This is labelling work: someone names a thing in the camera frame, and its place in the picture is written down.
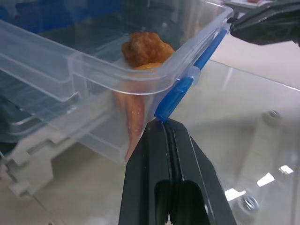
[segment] table surface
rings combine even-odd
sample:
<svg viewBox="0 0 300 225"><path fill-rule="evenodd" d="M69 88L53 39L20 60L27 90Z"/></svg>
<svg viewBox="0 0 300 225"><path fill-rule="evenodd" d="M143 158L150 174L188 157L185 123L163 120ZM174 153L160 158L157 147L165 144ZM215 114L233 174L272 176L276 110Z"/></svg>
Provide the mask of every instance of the table surface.
<svg viewBox="0 0 300 225"><path fill-rule="evenodd" d="M209 61L172 114L212 161L239 225L300 224L299 99L297 89ZM53 170L28 200L0 182L5 224L118 224L124 165L76 144ZM245 208L249 195L256 210Z"/></svg>

